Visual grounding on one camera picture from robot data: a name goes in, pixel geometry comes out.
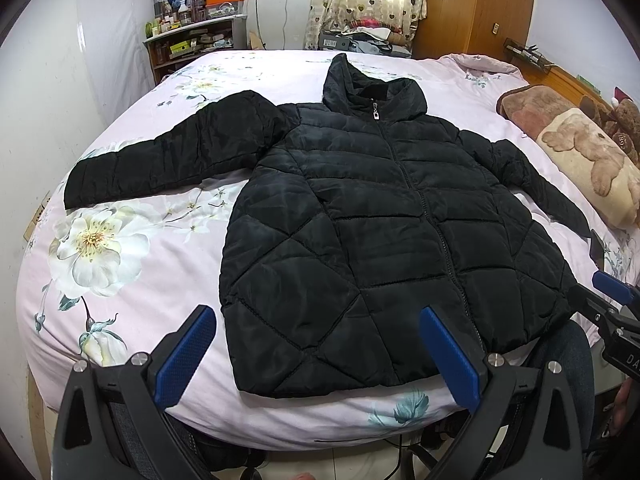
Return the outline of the person right hand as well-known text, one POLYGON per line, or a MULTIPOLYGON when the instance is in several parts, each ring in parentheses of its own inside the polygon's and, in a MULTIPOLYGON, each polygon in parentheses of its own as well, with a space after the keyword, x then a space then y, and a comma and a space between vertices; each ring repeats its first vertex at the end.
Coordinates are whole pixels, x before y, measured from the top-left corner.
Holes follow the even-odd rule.
POLYGON ((618 390, 618 393, 616 394, 613 405, 610 425, 611 434, 618 434, 620 432, 634 410, 630 406, 629 401, 633 386, 634 380, 632 378, 626 378, 620 385, 620 390, 618 390))

